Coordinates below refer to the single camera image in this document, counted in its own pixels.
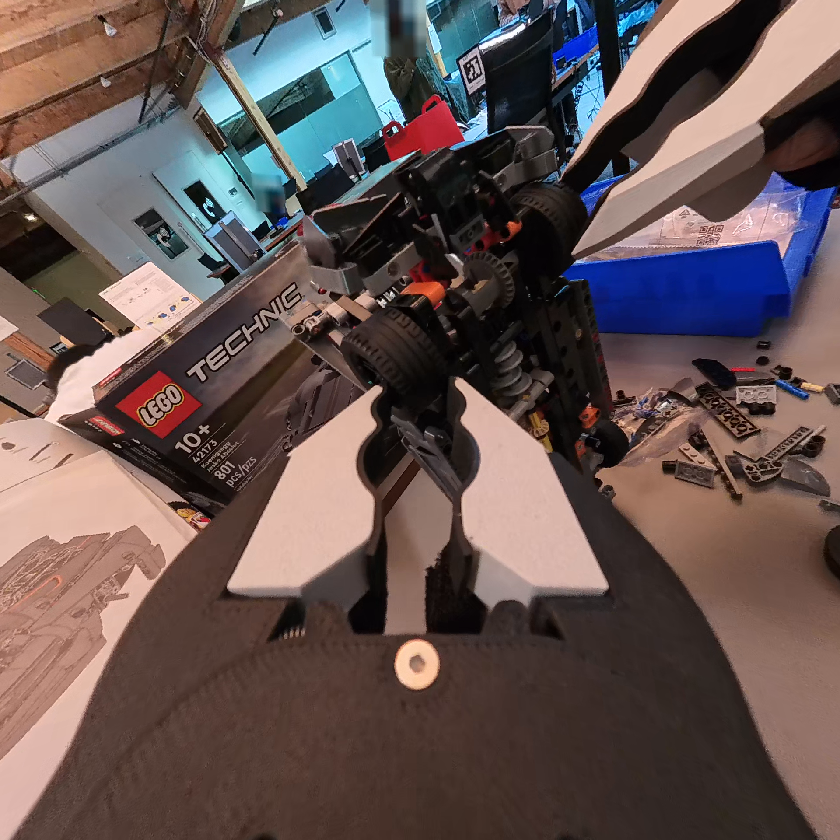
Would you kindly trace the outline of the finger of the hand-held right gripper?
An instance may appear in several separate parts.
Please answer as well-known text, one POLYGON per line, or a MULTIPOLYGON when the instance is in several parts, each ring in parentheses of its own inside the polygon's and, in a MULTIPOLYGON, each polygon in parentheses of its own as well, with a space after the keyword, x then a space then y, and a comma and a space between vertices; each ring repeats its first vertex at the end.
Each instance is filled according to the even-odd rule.
POLYGON ((573 259, 683 205, 712 222, 749 205, 774 172, 764 159, 764 129, 836 82, 839 3, 787 2, 723 91, 604 194, 573 259))
POLYGON ((742 68, 787 2, 667 1, 640 35, 562 181, 581 193, 613 156, 650 161, 742 68))

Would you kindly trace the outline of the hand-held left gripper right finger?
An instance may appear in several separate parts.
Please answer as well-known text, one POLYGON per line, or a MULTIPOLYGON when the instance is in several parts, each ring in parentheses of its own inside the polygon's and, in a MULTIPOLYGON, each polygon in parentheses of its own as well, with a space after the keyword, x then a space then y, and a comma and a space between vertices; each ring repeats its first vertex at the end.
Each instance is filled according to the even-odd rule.
POLYGON ((473 386, 448 386, 449 443, 424 432, 424 468, 453 508, 426 574, 426 628, 473 634, 499 604, 533 612, 557 597, 601 598, 608 582, 549 455, 473 386))

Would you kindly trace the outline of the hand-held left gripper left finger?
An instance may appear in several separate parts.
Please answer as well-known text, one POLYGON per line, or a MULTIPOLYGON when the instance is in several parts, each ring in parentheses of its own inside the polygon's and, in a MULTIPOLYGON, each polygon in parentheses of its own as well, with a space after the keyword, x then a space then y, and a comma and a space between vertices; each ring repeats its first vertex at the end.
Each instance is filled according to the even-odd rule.
POLYGON ((327 602, 344 609, 354 631, 384 632, 384 517, 364 462, 384 432, 383 395, 373 386, 291 452, 228 593, 327 602))

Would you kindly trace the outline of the grey lego car chassis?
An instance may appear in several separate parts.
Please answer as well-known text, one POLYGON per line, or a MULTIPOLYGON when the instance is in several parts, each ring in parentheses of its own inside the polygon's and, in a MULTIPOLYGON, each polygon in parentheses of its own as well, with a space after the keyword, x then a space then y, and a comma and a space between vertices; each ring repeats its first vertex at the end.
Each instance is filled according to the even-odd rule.
POLYGON ((452 377, 591 474, 627 455, 594 303, 568 280, 587 221, 537 123, 415 151, 302 220, 312 290, 286 324, 390 400, 386 425, 448 495, 452 377))

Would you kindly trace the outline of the colourful lego leaflet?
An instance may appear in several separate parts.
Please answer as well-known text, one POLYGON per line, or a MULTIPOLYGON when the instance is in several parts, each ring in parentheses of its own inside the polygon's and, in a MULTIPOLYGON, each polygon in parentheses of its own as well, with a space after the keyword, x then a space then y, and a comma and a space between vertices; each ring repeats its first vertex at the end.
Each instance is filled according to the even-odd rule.
POLYGON ((182 501, 170 501, 167 503, 175 514, 184 519, 195 531, 202 531, 211 524, 211 519, 191 504, 182 501))

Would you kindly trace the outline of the small bag of lego pieces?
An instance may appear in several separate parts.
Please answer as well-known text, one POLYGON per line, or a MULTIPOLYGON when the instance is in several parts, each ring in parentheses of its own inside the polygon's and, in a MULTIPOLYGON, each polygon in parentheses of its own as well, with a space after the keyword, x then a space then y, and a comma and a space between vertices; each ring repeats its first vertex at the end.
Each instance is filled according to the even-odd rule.
POLYGON ((650 438, 691 419, 698 400, 665 388, 650 388, 630 403, 617 407, 612 420, 625 434, 630 450, 641 448, 650 438))

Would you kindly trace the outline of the dark lego set box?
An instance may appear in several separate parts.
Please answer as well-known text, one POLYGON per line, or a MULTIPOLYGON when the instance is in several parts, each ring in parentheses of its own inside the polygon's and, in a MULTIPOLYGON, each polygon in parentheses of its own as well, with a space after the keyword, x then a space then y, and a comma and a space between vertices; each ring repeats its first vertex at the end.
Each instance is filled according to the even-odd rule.
POLYGON ((328 359, 334 302, 311 279, 302 245, 262 259, 58 424, 212 517, 364 393, 328 359))

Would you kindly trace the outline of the scattered loose lego pieces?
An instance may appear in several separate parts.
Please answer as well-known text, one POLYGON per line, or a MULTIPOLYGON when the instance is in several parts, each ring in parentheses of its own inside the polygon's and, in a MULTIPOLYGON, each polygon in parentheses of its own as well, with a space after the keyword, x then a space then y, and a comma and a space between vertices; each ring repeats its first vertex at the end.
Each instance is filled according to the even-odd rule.
POLYGON ((658 491, 691 487, 739 510, 775 491, 838 513, 838 374, 820 376, 784 341, 609 335, 616 408, 651 388, 698 400, 691 419, 601 473, 606 492, 630 476, 658 491))

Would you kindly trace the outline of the person's right hand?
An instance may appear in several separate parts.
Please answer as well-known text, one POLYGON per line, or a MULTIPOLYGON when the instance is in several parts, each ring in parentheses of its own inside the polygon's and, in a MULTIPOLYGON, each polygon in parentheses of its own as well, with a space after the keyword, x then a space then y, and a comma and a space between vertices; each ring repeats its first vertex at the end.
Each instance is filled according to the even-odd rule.
POLYGON ((766 153, 768 166, 776 172, 794 172, 838 156, 837 129, 815 118, 795 131, 777 148, 766 153))

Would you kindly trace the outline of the black vertical pole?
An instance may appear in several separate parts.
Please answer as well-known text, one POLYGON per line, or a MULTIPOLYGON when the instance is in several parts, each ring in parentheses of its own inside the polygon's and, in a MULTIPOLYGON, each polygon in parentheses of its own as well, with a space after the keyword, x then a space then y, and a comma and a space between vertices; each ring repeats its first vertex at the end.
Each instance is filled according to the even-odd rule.
POLYGON ((616 1, 592 2, 601 58, 602 84, 605 97, 614 89, 623 63, 618 35, 616 1))

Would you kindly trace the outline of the clear plastic bags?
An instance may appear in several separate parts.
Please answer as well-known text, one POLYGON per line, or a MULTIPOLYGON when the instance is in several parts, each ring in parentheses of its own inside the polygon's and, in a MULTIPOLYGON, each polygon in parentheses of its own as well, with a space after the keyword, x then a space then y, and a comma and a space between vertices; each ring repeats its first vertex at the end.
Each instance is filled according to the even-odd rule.
POLYGON ((681 206, 589 259, 665 256, 762 241, 773 241, 784 254, 794 234, 814 226, 805 220, 805 202, 816 197, 816 192, 795 187, 774 174, 750 205, 722 222, 711 222, 681 206))

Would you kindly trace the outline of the black office chair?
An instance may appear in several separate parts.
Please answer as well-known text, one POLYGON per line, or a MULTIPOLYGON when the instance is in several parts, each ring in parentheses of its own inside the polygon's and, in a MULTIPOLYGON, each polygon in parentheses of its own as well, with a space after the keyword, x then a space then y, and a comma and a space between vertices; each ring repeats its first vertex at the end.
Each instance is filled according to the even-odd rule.
POLYGON ((553 13, 502 31, 480 54, 488 134, 535 123, 551 100, 553 13))

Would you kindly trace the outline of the blue storage bin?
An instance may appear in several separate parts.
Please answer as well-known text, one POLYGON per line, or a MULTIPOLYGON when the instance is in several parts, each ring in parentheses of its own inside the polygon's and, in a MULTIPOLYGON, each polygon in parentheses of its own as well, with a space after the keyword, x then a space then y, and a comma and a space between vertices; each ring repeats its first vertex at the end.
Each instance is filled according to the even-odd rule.
POLYGON ((587 256, 564 274, 589 284, 604 333, 756 337, 767 321, 791 313, 836 191, 815 192, 805 202, 805 220, 814 226, 794 234, 784 254, 761 241, 626 259, 587 256))

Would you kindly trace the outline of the black and white tag sign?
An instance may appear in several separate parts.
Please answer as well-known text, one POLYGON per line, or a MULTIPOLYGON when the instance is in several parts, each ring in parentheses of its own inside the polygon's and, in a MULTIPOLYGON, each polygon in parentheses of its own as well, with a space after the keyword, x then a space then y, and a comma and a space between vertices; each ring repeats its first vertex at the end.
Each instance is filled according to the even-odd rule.
POLYGON ((457 67, 467 96, 475 96, 485 89, 487 73, 479 45, 472 47, 457 58, 457 67))

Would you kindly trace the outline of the red tote bag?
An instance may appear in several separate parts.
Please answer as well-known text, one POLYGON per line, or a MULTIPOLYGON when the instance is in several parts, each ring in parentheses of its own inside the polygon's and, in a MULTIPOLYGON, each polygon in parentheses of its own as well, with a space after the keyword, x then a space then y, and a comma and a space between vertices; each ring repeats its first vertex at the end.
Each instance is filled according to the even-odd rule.
POLYGON ((382 136, 391 161, 415 151, 429 154, 465 140, 453 113, 438 94, 426 100, 420 114, 406 125, 389 122, 384 126, 382 136))

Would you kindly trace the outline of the open instruction booklet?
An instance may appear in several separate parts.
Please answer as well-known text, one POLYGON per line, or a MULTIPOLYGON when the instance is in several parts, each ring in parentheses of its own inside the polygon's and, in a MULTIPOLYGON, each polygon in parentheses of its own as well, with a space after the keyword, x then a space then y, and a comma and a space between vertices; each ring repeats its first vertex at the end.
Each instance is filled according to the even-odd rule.
POLYGON ((1 755, 67 749, 132 616, 198 531, 107 454, 2 491, 1 755))

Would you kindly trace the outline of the white instruction poster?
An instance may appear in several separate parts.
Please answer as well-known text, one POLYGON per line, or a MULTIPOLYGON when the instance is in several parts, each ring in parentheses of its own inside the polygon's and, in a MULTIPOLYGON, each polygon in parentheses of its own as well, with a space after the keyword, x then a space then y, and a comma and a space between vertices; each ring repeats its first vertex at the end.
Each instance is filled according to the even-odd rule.
POLYGON ((138 329, 159 334, 172 329, 202 304, 151 262, 101 290, 99 297, 138 329))

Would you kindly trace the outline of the grey equipment case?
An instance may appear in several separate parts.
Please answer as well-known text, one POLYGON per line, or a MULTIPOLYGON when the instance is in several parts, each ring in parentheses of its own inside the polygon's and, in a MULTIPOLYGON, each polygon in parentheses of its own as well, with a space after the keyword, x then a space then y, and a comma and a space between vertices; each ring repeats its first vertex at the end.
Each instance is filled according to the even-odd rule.
POLYGON ((247 270, 266 254, 257 237, 244 226, 233 211, 216 221, 203 236, 239 273, 247 270))

